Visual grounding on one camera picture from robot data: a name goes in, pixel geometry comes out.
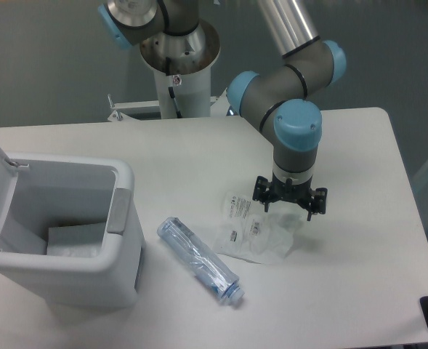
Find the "white table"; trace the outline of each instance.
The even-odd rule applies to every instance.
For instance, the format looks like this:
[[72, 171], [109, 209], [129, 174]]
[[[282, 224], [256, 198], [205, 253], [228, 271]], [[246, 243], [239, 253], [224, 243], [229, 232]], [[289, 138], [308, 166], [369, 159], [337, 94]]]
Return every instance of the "white table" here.
[[148, 243], [140, 299], [123, 310], [49, 305], [0, 275], [0, 348], [355, 348], [428, 341], [428, 245], [388, 115], [323, 113], [313, 187], [327, 214], [296, 232], [282, 265], [221, 256], [241, 277], [219, 306], [159, 240], [178, 216], [208, 245], [228, 190], [271, 176], [272, 146], [239, 117], [0, 129], [8, 151], [115, 157], [136, 178]]

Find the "bottle cap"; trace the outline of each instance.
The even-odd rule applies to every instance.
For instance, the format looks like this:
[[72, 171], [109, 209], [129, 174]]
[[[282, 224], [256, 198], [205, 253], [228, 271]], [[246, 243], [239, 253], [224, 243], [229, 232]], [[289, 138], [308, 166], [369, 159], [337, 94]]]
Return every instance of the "bottle cap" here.
[[228, 304], [236, 305], [243, 296], [244, 291], [240, 287], [236, 287], [236, 289], [228, 296]]

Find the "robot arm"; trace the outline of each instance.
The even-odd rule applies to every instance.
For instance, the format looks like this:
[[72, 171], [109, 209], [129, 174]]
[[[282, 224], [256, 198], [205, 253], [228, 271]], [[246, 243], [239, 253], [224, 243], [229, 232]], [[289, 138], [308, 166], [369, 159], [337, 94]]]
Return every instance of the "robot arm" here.
[[[227, 98], [274, 148], [272, 181], [258, 177], [253, 199], [264, 204], [265, 211], [279, 200], [298, 204], [310, 220], [313, 214], [325, 214], [327, 189], [311, 189], [322, 116], [304, 100], [339, 79], [346, 70], [346, 58], [336, 43], [320, 40], [300, 0], [258, 2], [283, 66], [269, 76], [240, 74], [228, 87]], [[195, 73], [217, 58], [217, 33], [199, 20], [197, 0], [108, 0], [99, 11], [121, 47], [141, 43], [145, 61], [167, 76]], [[185, 104], [197, 103], [199, 98], [194, 97]], [[179, 114], [177, 108], [174, 99], [174, 111]]]
[[304, 5], [297, 0], [259, 0], [283, 66], [269, 76], [244, 72], [228, 87], [227, 98], [273, 144], [273, 176], [258, 177], [253, 199], [265, 205], [279, 200], [313, 214], [326, 212], [326, 188], [311, 189], [322, 135], [319, 109], [304, 100], [339, 79], [346, 70], [343, 51], [321, 41]]

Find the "white paper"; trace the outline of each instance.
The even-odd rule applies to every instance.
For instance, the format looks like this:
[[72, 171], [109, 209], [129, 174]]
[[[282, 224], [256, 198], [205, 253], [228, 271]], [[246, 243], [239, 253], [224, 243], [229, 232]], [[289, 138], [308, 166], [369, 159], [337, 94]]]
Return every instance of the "white paper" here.
[[100, 253], [105, 223], [49, 228], [48, 256], [96, 257]]

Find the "sticker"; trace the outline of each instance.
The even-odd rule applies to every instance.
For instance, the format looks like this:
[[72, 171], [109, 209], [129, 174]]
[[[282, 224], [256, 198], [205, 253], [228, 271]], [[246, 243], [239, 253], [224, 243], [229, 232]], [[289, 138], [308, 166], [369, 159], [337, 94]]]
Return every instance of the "sticker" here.
[[229, 218], [243, 218], [244, 220], [248, 217], [249, 209], [251, 208], [251, 202], [238, 196], [232, 196], [230, 199], [230, 211], [228, 214]]

